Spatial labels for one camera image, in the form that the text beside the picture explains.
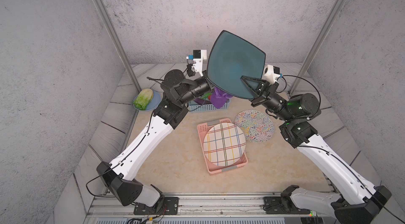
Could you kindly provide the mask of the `purple microfiber cloth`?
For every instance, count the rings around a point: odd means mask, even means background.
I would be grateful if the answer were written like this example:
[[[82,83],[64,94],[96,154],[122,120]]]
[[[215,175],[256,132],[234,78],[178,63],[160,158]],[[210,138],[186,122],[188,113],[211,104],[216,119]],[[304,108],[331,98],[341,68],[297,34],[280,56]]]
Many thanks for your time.
[[[231,94],[224,92],[218,87],[215,87],[214,91],[211,94],[210,101],[216,109],[221,109],[225,105],[227,100],[232,97],[233,96]]]

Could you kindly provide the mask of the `dark teal square plate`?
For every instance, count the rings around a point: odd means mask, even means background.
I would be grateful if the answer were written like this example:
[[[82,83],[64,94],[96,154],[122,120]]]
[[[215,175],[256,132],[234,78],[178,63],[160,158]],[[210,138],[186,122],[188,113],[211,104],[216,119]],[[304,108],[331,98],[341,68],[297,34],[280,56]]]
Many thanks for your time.
[[[222,31],[216,39],[207,64],[207,78],[224,92],[241,99],[252,99],[253,94],[242,77],[260,79],[266,54],[243,38]]]

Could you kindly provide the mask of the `colourful squiggle round plate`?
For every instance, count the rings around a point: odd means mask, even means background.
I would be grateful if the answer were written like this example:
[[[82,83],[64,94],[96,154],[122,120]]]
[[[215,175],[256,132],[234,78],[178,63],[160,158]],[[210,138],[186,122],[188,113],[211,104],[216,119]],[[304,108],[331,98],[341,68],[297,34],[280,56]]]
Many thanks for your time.
[[[275,126],[271,119],[257,110],[240,112],[236,116],[234,124],[242,130],[248,142],[264,143],[270,140],[275,133]]]

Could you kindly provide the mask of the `white plaid striped round plate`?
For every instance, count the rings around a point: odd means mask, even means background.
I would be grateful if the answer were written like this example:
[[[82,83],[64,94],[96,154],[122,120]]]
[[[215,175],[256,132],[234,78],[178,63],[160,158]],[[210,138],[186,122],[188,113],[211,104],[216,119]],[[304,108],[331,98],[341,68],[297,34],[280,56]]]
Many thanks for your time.
[[[216,166],[227,167],[237,163],[245,153],[243,131],[230,122],[213,126],[206,133],[202,149],[207,160]]]

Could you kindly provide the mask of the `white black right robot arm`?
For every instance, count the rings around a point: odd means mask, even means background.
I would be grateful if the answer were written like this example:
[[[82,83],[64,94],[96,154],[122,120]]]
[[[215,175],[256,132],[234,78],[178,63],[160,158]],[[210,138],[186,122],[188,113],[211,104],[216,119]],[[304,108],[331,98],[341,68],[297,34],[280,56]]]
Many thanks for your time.
[[[247,76],[242,76],[241,81],[253,96],[251,105],[262,105],[267,114],[282,120],[279,129],[284,140],[309,158],[339,191],[321,193],[291,185],[281,193],[280,208],[285,213],[313,210],[342,224],[370,224],[381,210],[387,209],[391,192],[356,172],[309,123],[321,114],[319,95],[305,93],[285,100],[277,93],[277,82]]]

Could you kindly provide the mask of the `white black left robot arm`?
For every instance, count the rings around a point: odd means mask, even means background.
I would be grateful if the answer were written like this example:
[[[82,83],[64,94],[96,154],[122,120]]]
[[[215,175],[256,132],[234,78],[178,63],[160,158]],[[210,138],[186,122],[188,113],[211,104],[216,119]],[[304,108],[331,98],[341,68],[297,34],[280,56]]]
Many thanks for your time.
[[[164,195],[155,186],[137,181],[137,172],[161,141],[182,122],[189,112],[188,104],[214,88],[206,70],[195,80],[186,78],[181,70],[171,70],[160,85],[162,100],[148,124],[116,158],[97,166],[98,178],[123,206],[138,203],[155,212],[162,208]]]

